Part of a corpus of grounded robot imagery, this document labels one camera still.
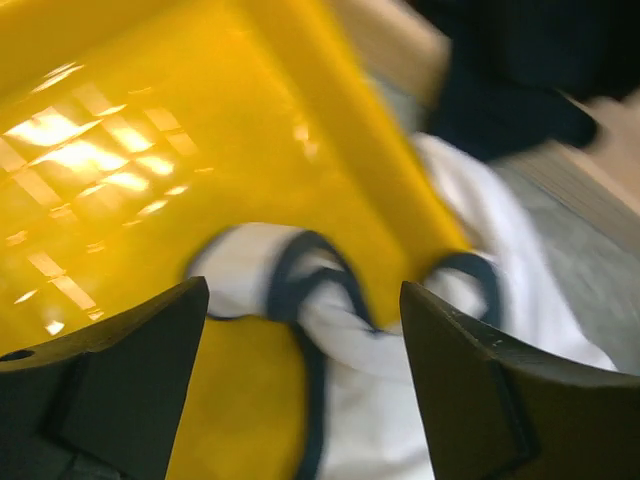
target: gray floor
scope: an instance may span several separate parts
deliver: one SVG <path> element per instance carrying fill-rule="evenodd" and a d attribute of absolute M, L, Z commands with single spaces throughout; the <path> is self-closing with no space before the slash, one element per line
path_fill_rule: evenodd
<path fill-rule="evenodd" d="M 411 96 L 375 82 L 404 129 L 416 131 L 425 112 Z M 586 335 L 619 369 L 640 374 L 640 260 L 511 169 L 508 161 L 495 171 L 531 214 Z"/>

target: white cloth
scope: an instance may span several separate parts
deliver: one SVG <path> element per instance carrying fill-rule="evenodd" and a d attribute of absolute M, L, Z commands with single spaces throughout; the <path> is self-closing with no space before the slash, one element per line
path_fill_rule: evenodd
<path fill-rule="evenodd" d="M 501 180 L 439 139 L 419 135 L 415 142 L 441 197 L 476 250 L 495 266 L 504 302 L 502 328 L 551 353 L 613 369 L 582 334 L 525 212 Z M 309 241 L 301 241 L 303 236 Z M 289 248 L 294 243 L 297 255 Z M 286 256 L 294 261 L 283 270 Z M 314 272 L 321 280 L 301 294 L 304 282 L 298 281 Z M 374 332 L 361 299 L 347 293 L 353 274 L 321 237 L 295 227 L 241 225 L 200 254 L 190 275 L 206 278 L 212 316 L 262 314 L 299 325 L 326 355 L 324 444 L 315 478 L 434 478 L 399 324 L 390 332 Z M 482 295 L 467 275 L 442 270 L 425 283 L 465 313 L 482 314 Z M 297 478 L 311 477 L 307 472 Z"/>

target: white fabric with dark trim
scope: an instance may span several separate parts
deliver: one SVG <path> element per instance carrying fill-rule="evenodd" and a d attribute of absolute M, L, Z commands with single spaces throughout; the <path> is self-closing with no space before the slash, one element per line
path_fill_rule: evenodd
<path fill-rule="evenodd" d="M 427 288 L 539 348 L 612 369 L 582 335 L 525 212 L 495 174 L 438 139 L 416 144 L 482 251 L 442 259 Z M 309 399 L 296 480 L 434 478 L 399 322 L 375 328 L 356 275 L 330 242 L 295 227 L 239 225 L 204 248 L 189 275 L 207 279 L 212 317 L 262 315 L 291 326 Z"/>

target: clothing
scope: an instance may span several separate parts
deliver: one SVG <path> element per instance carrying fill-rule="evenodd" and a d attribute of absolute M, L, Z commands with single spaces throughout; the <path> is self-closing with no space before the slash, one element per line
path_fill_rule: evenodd
<path fill-rule="evenodd" d="M 499 178 L 439 139 L 415 141 L 476 249 L 425 272 L 427 288 L 539 348 L 613 369 L 582 335 Z M 297 480 L 434 478 L 400 324 L 376 327 L 357 271 L 327 239 L 291 226 L 238 225 L 189 274 L 206 278 L 212 317 L 261 315 L 290 325 L 298 340 L 309 403 Z"/>
<path fill-rule="evenodd" d="M 596 122 L 566 96 L 621 99 L 640 84 L 640 5 L 622 0 L 412 0 L 451 38 L 425 131 L 482 161 L 555 139 L 578 148 Z"/>

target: yellow plastic bin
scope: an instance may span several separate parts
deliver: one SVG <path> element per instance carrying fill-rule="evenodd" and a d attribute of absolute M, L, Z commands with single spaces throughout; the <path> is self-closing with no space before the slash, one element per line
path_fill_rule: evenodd
<path fill-rule="evenodd" d="M 145 301 L 238 223 L 324 234 L 383 326 L 466 247 L 317 0 L 23 0 L 0 32 L 0 354 Z M 208 323 L 169 478 L 288 478 L 302 410 L 286 327 Z"/>

